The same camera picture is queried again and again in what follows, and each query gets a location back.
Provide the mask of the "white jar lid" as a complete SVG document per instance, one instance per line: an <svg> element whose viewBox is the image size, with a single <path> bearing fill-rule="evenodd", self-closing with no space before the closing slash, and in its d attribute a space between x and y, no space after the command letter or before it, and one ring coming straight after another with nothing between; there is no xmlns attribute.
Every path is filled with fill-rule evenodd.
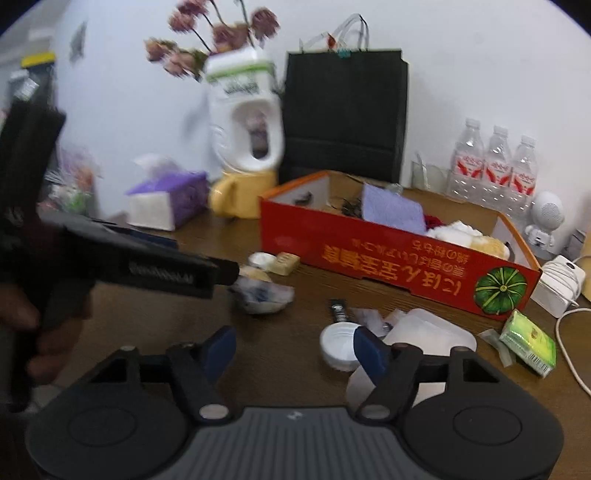
<svg viewBox="0 0 591 480"><path fill-rule="evenodd" d="M360 366L353 348L353 336L359 327L359 324L353 322L338 322L322 330L320 336L322 358L329 367L349 373Z"/></svg>

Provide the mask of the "glass cup with spoon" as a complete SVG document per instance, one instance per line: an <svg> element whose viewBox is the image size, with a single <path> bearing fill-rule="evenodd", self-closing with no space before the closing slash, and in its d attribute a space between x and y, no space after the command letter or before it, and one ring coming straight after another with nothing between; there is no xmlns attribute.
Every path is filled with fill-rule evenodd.
<svg viewBox="0 0 591 480"><path fill-rule="evenodd" d="M412 162L412 187L438 194L446 194L449 170L426 162L420 152Z"/></svg>

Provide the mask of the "purple tissue pack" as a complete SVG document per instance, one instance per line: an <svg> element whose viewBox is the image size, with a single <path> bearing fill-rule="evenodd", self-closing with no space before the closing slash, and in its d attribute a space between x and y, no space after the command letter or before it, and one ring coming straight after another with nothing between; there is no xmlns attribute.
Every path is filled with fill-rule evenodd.
<svg viewBox="0 0 591 480"><path fill-rule="evenodd" d="M172 232L207 208L205 171L187 170L158 154L144 154L132 162L143 171L144 179L125 193L130 225Z"/></svg>

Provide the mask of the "purple knit pouch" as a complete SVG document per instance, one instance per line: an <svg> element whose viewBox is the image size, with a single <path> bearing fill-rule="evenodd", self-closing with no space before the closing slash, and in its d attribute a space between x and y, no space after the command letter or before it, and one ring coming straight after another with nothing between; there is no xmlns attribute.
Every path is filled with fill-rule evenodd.
<svg viewBox="0 0 591 480"><path fill-rule="evenodd" d="M401 231L424 235L425 215L420 203L374 185L363 185L362 218Z"/></svg>

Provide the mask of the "yellow mug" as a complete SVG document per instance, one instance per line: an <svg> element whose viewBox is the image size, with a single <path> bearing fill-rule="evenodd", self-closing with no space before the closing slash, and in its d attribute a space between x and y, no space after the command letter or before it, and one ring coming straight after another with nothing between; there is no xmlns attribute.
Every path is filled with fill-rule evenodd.
<svg viewBox="0 0 591 480"><path fill-rule="evenodd" d="M259 219L259 197L277 185L274 170L256 173L228 172L212 184L208 205L219 217Z"/></svg>

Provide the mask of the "yellow white plush toy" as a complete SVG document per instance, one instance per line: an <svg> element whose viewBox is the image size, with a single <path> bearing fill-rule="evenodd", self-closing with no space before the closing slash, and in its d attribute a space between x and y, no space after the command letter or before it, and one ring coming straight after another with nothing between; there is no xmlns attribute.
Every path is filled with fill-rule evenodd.
<svg viewBox="0 0 591 480"><path fill-rule="evenodd" d="M510 249L502 241L486 236L461 221L432 228L427 231L426 235L433 239L476 250L502 260L510 258Z"/></svg>

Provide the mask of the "water bottle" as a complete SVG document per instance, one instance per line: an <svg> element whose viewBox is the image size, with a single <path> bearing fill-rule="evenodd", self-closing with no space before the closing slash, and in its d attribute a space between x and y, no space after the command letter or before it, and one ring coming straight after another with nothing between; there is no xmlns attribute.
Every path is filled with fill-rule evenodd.
<svg viewBox="0 0 591 480"><path fill-rule="evenodd" d="M456 143L448 179L447 195L471 202L484 172L484 144L480 122L467 118L465 129Z"/></svg>
<svg viewBox="0 0 591 480"><path fill-rule="evenodd" d="M529 208L538 178L536 140L523 136L511 163L511 178L507 190L507 215L522 219Z"/></svg>
<svg viewBox="0 0 591 480"><path fill-rule="evenodd" d="M484 160L481 204L487 208L502 211L505 189L512 174L507 128L494 126Z"/></svg>

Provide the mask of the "small black wrapper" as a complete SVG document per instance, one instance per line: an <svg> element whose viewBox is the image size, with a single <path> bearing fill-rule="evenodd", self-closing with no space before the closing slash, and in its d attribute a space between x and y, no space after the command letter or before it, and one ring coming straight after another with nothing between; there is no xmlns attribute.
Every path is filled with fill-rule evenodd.
<svg viewBox="0 0 591 480"><path fill-rule="evenodd" d="M351 322L351 316L349 316L349 309L345 300L329 300L329 312L331 312L332 322L334 323Z"/></svg>

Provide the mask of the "clear candy wrapper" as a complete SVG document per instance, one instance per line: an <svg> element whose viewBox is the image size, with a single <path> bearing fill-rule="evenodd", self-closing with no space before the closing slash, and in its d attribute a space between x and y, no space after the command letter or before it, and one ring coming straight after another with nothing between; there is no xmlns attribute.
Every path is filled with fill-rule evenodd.
<svg viewBox="0 0 591 480"><path fill-rule="evenodd" d="M384 338L393 329L376 309L353 308L356 323L365 326L378 338Z"/></svg>

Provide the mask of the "white detergent jug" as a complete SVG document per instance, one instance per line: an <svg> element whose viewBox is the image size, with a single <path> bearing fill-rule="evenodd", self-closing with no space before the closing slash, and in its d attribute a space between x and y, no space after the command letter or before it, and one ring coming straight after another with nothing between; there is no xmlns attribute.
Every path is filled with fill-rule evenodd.
<svg viewBox="0 0 591 480"><path fill-rule="evenodd" d="M283 112L276 68L257 47L218 53L204 64L211 142L223 167L273 170L283 159Z"/></svg>

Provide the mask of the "beige eraser block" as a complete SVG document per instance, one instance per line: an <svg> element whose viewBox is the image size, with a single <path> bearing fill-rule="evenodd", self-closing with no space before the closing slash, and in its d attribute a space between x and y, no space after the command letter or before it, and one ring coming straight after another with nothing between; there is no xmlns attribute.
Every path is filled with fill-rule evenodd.
<svg viewBox="0 0 591 480"><path fill-rule="evenodd" d="M273 263L270 265L269 271L280 276L290 276L294 270L300 265L301 259L297 255L281 252L276 255Z"/></svg>

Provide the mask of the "red cardboard box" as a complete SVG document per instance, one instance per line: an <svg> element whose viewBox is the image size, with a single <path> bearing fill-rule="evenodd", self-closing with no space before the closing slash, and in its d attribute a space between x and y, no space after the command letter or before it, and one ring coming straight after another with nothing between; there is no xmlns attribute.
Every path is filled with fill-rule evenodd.
<svg viewBox="0 0 591 480"><path fill-rule="evenodd" d="M259 198L263 251L294 254L307 265L381 281L499 321L526 306L542 270L504 214L421 190L403 193L445 224L460 220L500 240L509 249L507 260L343 215L342 202L362 191L361 178L332 171L267 191Z"/></svg>

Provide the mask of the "frosted cotton swab box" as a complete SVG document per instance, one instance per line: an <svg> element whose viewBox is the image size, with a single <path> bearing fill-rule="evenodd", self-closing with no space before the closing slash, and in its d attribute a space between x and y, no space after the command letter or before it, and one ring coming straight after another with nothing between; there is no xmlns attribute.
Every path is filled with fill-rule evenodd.
<svg viewBox="0 0 591 480"><path fill-rule="evenodd" d="M384 320L389 327L383 342L408 343L423 350L426 355L449 356L454 347L477 350L477 340L467 330L427 311L413 309L409 312L395 310ZM346 386L346 403L356 411L375 389L363 367L349 377Z"/></svg>

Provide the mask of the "small white cap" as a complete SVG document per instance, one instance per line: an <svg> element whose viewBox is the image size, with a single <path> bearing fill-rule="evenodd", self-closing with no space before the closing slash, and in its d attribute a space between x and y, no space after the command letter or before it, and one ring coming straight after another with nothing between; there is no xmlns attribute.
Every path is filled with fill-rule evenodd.
<svg viewBox="0 0 591 480"><path fill-rule="evenodd" d="M266 252L254 252L249 255L249 266L263 271L269 271L276 262L276 256Z"/></svg>

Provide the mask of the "paper ball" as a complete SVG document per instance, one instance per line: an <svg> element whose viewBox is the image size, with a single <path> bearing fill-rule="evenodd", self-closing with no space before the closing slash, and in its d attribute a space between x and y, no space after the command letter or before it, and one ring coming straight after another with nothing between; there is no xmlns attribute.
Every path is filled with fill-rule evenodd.
<svg viewBox="0 0 591 480"><path fill-rule="evenodd" d="M238 279L228 288L235 302L250 315L270 315L294 302L294 288L276 284L269 274L242 266Z"/></svg>

